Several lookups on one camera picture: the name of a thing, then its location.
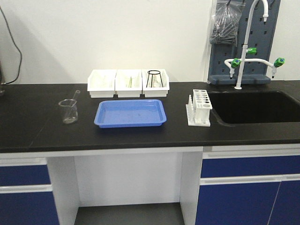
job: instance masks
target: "black cable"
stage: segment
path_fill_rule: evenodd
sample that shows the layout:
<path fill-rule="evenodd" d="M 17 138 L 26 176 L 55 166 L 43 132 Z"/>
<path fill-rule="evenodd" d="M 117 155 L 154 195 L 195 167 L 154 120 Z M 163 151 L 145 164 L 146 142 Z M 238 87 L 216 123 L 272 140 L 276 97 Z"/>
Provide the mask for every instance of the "black cable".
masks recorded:
<path fill-rule="evenodd" d="M 227 2 L 226 6 L 229 6 L 230 2 L 231 2 L 231 0 L 229 0 L 229 1 Z"/>
<path fill-rule="evenodd" d="M 15 48 L 18 50 L 18 52 L 19 52 L 19 54 L 20 54 L 20 63 L 19 63 L 19 68 L 18 68 L 18 74 L 17 74 L 17 77 L 16 77 L 13 81 L 6 82 L 6 83 L 1 83 L 2 85 L 6 85 L 6 84 L 10 84 L 10 83 L 15 82 L 15 81 L 19 78 L 23 56 L 22 56 L 22 52 L 20 51 L 19 47 L 18 47 L 18 46 L 16 45 L 16 43 L 15 43 L 15 40 L 14 40 L 13 35 L 12 35 L 12 33 L 11 33 L 11 31 L 10 31 L 10 28 L 9 28 L 8 21 L 7 21 L 6 17 L 5 17 L 5 15 L 4 15 L 4 12 L 3 12 L 1 6 L 0 6 L 0 11 L 1 11 L 2 15 L 3 15 L 4 20 L 5 20 L 6 27 L 7 27 L 7 30 L 8 30 L 8 32 L 9 32 L 10 38 L 11 38 L 12 42 L 14 43 Z"/>
<path fill-rule="evenodd" d="M 0 61 L 0 85 L 2 83 L 2 70 L 1 70 L 1 61 Z"/>

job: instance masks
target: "test tube rack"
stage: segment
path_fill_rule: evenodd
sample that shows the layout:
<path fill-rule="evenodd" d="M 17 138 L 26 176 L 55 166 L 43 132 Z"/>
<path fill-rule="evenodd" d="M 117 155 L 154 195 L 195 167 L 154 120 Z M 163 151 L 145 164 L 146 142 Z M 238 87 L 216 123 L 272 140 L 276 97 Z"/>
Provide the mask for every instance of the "test tube rack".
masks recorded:
<path fill-rule="evenodd" d="M 187 122 L 189 126 L 210 127 L 210 110 L 212 105 L 206 90 L 193 90 L 188 98 Z"/>

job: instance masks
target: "power cord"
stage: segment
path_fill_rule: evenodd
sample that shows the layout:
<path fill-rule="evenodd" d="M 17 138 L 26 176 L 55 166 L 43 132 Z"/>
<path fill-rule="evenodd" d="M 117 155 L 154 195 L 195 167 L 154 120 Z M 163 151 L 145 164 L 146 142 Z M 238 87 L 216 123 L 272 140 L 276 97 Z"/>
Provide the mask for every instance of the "power cord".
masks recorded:
<path fill-rule="evenodd" d="M 226 3 L 226 6 L 227 6 L 227 7 L 229 6 L 230 2 L 231 2 L 231 0 L 229 0 L 229 1 Z"/>
<path fill-rule="evenodd" d="M 3 96 L 5 91 L 2 88 L 1 81 L 2 81 L 2 71 L 1 71 L 1 62 L 0 62 L 0 96 Z"/>
<path fill-rule="evenodd" d="M 7 30 L 8 30 L 8 32 L 9 32 L 10 38 L 11 38 L 11 40 L 12 40 L 12 42 L 13 42 L 15 48 L 18 50 L 18 52 L 19 52 L 19 54 L 20 54 L 20 63 L 19 63 L 19 68 L 18 68 L 18 73 L 17 73 L 16 78 L 15 78 L 13 81 L 6 82 L 6 83 L 2 83 L 2 74 L 1 74 L 1 76 L 0 76 L 0 84 L 1 84 L 1 85 L 7 85 L 7 84 L 10 84 L 10 83 L 15 82 L 15 81 L 19 78 L 20 70 L 21 70 L 21 64 L 22 64 L 22 59 L 23 59 L 23 55 L 22 55 L 21 50 L 19 49 L 19 47 L 18 47 L 18 46 L 16 45 L 16 43 L 15 43 L 14 37 L 13 37 L 11 31 L 10 31 L 10 27 L 9 27 L 8 21 L 7 21 L 6 17 L 5 17 L 5 14 L 4 14 L 4 12 L 3 12 L 1 6 L 0 6 L 0 11 L 1 11 L 1 13 L 2 13 L 2 15 L 3 15 L 3 18 L 4 18 L 4 21 L 5 21 L 5 23 L 6 23 L 6 27 L 7 27 Z"/>

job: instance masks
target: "white storage box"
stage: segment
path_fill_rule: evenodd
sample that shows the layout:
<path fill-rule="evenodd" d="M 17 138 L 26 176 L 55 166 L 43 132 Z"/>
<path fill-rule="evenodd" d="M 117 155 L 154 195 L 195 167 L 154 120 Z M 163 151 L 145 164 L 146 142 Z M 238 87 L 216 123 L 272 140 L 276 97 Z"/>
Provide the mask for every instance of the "white storage box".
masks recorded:
<path fill-rule="evenodd" d="M 115 94 L 116 69 L 94 69 L 88 78 L 91 98 L 112 98 Z"/>
<path fill-rule="evenodd" d="M 138 98 L 142 93 L 142 72 L 140 69 L 118 69 L 115 90 L 119 98 Z"/>
<path fill-rule="evenodd" d="M 169 89 L 165 69 L 142 69 L 142 93 L 146 98 L 166 97 Z"/>

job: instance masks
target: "glass beaker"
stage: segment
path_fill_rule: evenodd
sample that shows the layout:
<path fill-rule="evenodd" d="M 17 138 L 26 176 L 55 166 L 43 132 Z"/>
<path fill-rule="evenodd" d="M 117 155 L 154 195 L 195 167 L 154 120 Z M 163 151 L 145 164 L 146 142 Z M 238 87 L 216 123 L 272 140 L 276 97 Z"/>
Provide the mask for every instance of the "glass beaker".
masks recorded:
<path fill-rule="evenodd" d="M 70 124 L 78 120 L 76 103 L 77 101 L 75 99 L 65 99 L 58 103 L 63 123 Z"/>

